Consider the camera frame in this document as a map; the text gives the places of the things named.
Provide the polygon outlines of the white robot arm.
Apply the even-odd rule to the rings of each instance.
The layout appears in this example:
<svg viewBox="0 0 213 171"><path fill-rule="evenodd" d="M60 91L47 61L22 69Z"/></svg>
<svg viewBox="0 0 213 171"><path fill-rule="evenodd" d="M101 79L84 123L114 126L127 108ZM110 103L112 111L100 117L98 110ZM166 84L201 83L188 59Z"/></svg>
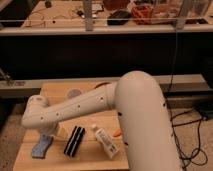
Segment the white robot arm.
<svg viewBox="0 0 213 171"><path fill-rule="evenodd" d="M33 95L22 125L52 134L61 121L105 110L117 112L130 171L183 171L162 90L146 72L128 72L52 106L45 97Z"/></svg>

